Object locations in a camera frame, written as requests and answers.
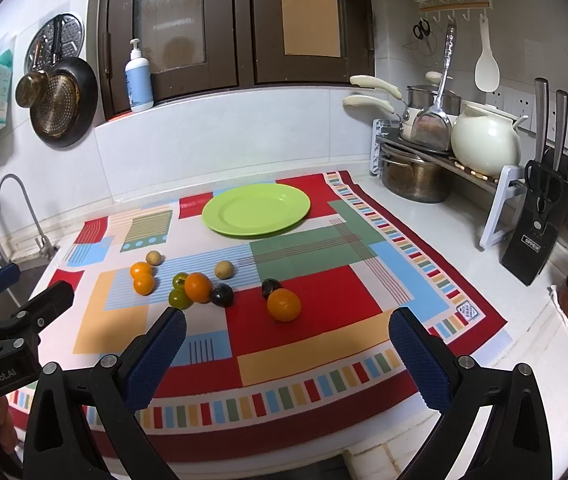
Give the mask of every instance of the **stainless steel pot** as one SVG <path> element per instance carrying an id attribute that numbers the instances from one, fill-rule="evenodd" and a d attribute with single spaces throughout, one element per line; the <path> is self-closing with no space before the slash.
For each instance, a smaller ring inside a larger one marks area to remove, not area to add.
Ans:
<path id="1" fill-rule="evenodd" d="M 453 174 L 437 164 L 384 144 L 379 161 L 382 182 L 396 195 L 429 204 L 444 202 L 450 195 Z"/>
<path id="2" fill-rule="evenodd" d="M 438 88 L 432 85 L 417 85 L 408 87 L 408 107 L 423 110 L 435 101 Z M 446 90 L 442 97 L 442 109 L 448 114 L 458 116 L 461 110 L 462 98 Z"/>

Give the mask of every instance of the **knife block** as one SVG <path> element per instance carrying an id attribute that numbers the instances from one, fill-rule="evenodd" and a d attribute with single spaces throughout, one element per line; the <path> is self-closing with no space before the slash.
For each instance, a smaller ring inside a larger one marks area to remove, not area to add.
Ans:
<path id="1" fill-rule="evenodd" d="M 543 158 L 549 168 L 553 163 L 553 151 L 549 148 Z M 533 225 L 537 211 L 537 194 L 527 190 L 522 214 L 500 261 L 526 286 L 533 283 L 542 271 L 555 247 L 557 235 L 568 211 L 568 182 L 564 181 L 564 192 L 548 213 L 546 224 L 540 230 L 535 229 Z"/>

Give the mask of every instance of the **cabinet door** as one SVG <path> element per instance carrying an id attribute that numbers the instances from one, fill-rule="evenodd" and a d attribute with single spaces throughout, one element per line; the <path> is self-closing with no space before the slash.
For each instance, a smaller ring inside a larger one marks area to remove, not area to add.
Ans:
<path id="1" fill-rule="evenodd" d="M 373 73 L 370 0 L 253 0 L 257 83 Z"/>
<path id="2" fill-rule="evenodd" d="M 130 108 L 124 67 L 132 38 L 141 40 L 149 60 L 156 102 L 237 84 L 233 0 L 108 0 L 107 6 L 102 43 L 110 49 L 110 115 Z"/>

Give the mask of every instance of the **wooden cabinet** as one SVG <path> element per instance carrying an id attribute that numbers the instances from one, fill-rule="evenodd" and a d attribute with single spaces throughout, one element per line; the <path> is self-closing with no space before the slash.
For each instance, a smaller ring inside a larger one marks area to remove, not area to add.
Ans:
<path id="1" fill-rule="evenodd" d="M 253 0 L 257 83 L 372 74 L 370 0 Z"/>
<path id="2" fill-rule="evenodd" d="M 106 118 L 129 110 L 130 40 L 149 60 L 156 102 L 261 84 L 338 83 L 372 74 L 370 0 L 100 0 Z"/>
<path id="3" fill-rule="evenodd" d="M 237 84 L 233 0 L 108 0 L 104 17 L 108 73 L 100 75 L 107 116 L 130 108 L 124 66 L 132 38 L 140 38 L 149 60 L 156 102 Z"/>

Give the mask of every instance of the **kitchen sink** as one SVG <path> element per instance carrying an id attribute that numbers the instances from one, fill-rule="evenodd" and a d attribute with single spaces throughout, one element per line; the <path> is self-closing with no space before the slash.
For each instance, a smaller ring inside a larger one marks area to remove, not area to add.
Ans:
<path id="1" fill-rule="evenodd" d="M 28 258 L 15 262 L 20 267 L 20 280 L 11 285 L 10 290 L 20 306 L 18 307 L 8 291 L 0 293 L 0 320 L 8 319 L 15 314 L 21 306 L 29 301 L 30 295 L 37 286 L 42 274 L 48 267 L 46 258 Z"/>

